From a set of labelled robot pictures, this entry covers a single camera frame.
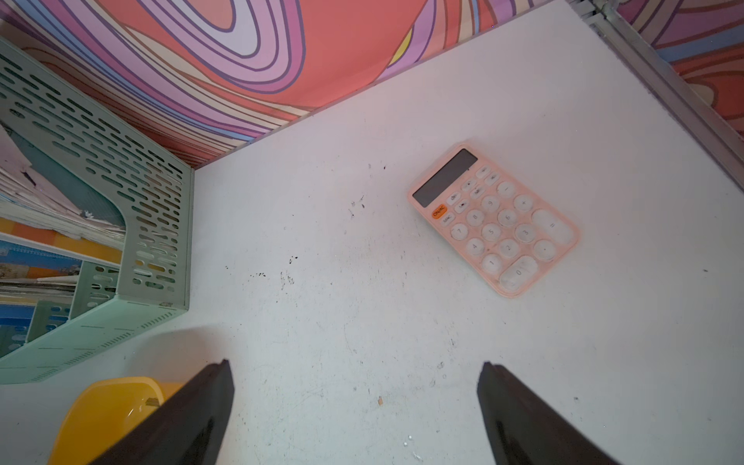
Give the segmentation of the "yellow plastic storage tray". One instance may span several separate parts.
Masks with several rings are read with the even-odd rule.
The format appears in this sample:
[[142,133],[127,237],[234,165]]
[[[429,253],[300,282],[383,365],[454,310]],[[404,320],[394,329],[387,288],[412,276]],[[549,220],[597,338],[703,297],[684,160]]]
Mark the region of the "yellow plastic storage tray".
[[149,377],[109,379],[89,386],[58,431],[50,464],[87,464],[170,399],[182,385]]

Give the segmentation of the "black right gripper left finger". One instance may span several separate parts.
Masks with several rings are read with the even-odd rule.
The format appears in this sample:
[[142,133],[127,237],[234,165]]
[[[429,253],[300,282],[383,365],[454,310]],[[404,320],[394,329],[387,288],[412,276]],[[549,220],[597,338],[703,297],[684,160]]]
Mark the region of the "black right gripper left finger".
[[234,402],[230,362],[205,366],[95,464],[214,464]]

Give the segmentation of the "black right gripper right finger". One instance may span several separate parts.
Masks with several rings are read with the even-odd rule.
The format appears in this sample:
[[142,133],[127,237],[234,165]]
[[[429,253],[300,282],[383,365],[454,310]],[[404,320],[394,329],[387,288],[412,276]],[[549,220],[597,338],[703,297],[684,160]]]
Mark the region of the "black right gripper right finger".
[[477,393],[498,464],[614,464],[505,366],[485,362]]

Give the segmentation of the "pink calculator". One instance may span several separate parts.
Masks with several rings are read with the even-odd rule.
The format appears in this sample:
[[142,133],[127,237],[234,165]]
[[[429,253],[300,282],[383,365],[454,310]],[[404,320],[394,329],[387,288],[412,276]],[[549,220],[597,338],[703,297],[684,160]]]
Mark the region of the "pink calculator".
[[465,143],[420,176],[408,199],[504,298],[524,294],[580,240],[567,216]]

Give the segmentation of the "green file organizer rack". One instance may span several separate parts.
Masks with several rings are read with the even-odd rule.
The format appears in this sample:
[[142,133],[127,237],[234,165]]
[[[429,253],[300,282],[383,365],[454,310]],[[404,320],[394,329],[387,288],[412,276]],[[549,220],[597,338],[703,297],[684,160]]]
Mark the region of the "green file organizer rack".
[[3,384],[37,383],[189,307],[194,173],[9,42],[1,45],[1,119],[111,201],[124,220],[118,265],[85,265],[69,320],[42,322],[3,356]]

